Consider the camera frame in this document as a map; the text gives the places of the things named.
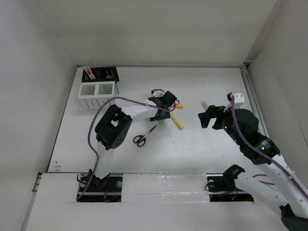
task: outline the scissors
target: scissors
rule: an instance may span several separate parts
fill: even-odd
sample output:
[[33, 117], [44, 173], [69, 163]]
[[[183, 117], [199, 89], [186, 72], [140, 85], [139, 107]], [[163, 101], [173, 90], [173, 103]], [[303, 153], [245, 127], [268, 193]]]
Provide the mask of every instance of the scissors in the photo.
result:
[[151, 128], [150, 130], [148, 130], [144, 135], [139, 135], [136, 136], [133, 139], [133, 142], [137, 144], [138, 147], [142, 147], [145, 145], [145, 141], [146, 141], [146, 137], [157, 127], [157, 125], [155, 125], [153, 128]]

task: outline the clear plastic sheet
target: clear plastic sheet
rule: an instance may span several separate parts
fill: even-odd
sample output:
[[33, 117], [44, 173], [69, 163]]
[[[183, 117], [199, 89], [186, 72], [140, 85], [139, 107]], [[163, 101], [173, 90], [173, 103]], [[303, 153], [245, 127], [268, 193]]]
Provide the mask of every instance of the clear plastic sheet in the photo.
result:
[[124, 174], [122, 202], [208, 203], [205, 173]]

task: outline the pen holder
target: pen holder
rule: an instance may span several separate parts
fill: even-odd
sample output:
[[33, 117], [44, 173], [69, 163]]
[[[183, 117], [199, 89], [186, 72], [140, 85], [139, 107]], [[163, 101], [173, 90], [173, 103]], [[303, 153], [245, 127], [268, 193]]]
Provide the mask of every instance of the pen holder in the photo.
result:
[[105, 101], [115, 96], [119, 76], [115, 66], [91, 68], [95, 79], [83, 70], [78, 101], [83, 109], [99, 109]]

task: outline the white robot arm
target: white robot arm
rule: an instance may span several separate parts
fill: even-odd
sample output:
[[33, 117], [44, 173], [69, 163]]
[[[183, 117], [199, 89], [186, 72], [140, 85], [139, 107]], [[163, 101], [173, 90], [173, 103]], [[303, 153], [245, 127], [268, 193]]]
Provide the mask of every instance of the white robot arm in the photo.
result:
[[[144, 103], [147, 105], [155, 105], [154, 102], [149, 101], [149, 100], [145, 101]], [[140, 120], [155, 117], [157, 110], [158, 109], [153, 108], [153, 107], [133, 105], [129, 107], [123, 107], [122, 113], [124, 113], [127, 116], [130, 116], [131, 124], [133, 124]], [[123, 140], [124, 140], [123, 138], [119, 138], [118, 143], [116, 143], [116, 147], [118, 147], [123, 142]], [[113, 158], [113, 154], [115, 150], [113, 148], [107, 150], [101, 142], [98, 142], [97, 145], [98, 145], [97, 151], [100, 155], [100, 160], [98, 162], [98, 165], [97, 165], [97, 168], [94, 174], [96, 175], [96, 177], [103, 179], [105, 176], [107, 176], [110, 173], [111, 160]]]
[[230, 92], [228, 106], [209, 106], [198, 114], [202, 128], [216, 118], [213, 129], [224, 129], [240, 146], [240, 151], [261, 169], [280, 192], [263, 185], [237, 165], [228, 168], [218, 181], [230, 190], [241, 189], [253, 195], [281, 217], [291, 231], [308, 230], [308, 190], [286, 164], [274, 142], [258, 132], [258, 119], [252, 112], [240, 109], [244, 97]]
[[[135, 102], [123, 97], [115, 98]], [[170, 91], [167, 91], [164, 92], [163, 96], [150, 97], [144, 103], [135, 102], [140, 105], [119, 108], [113, 104], [107, 109], [95, 127], [98, 147], [95, 151], [97, 158], [94, 168], [93, 170], [89, 170], [88, 175], [84, 176], [80, 174], [82, 177], [77, 177], [77, 180], [80, 182], [77, 197], [78, 201], [82, 201], [87, 194], [94, 195], [96, 193], [108, 191], [109, 184], [111, 184], [110, 187], [114, 189], [114, 181], [117, 180], [117, 177], [110, 177], [111, 160], [113, 158], [114, 149], [123, 143], [130, 125], [144, 119], [157, 121], [170, 118], [169, 108], [175, 106], [176, 100], [177, 98]]]

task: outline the green object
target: green object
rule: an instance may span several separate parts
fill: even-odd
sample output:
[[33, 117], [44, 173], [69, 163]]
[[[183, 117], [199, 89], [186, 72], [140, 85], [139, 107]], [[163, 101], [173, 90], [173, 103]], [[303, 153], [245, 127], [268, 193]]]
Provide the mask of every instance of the green object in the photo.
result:
[[163, 120], [159, 120], [158, 123], [159, 123], [159, 126], [161, 126], [161, 127], [165, 126], [165, 120], [164, 119]]

